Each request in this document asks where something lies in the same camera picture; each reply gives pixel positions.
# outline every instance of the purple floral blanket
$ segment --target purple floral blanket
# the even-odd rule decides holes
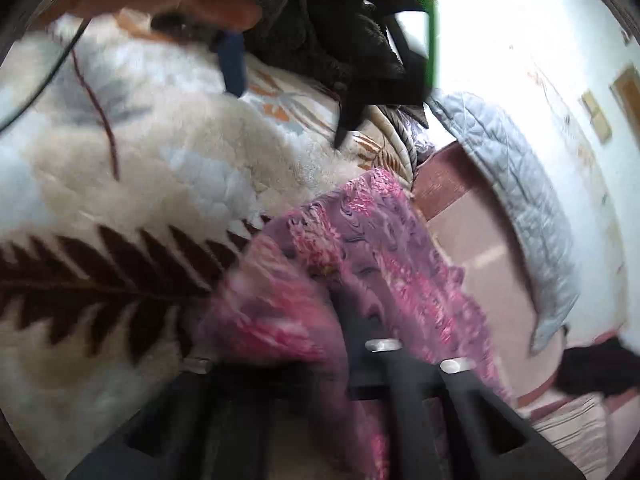
[[[319,441],[365,478],[388,476],[388,439],[376,402],[347,398],[348,365],[329,287],[348,288],[364,317],[416,357],[470,357],[478,376],[504,390],[486,319],[462,291],[399,184],[373,170],[269,222],[194,326],[223,358],[259,365],[302,361],[314,377],[311,413]]]

